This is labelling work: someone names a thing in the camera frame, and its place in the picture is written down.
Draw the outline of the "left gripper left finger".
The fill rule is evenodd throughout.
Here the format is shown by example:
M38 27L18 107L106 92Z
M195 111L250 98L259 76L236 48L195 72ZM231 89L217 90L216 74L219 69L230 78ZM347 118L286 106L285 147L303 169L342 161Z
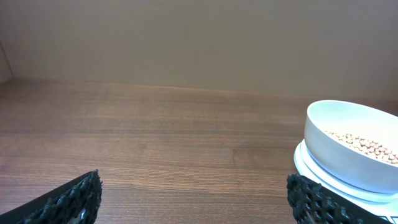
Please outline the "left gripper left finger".
M94 224L101 204L102 181L89 171L1 215L1 224Z

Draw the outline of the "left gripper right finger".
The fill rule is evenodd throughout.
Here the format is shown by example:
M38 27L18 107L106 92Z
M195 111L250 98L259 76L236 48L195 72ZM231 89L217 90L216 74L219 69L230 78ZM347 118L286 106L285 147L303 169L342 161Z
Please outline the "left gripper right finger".
M389 224L304 175L287 177L287 201L299 224Z

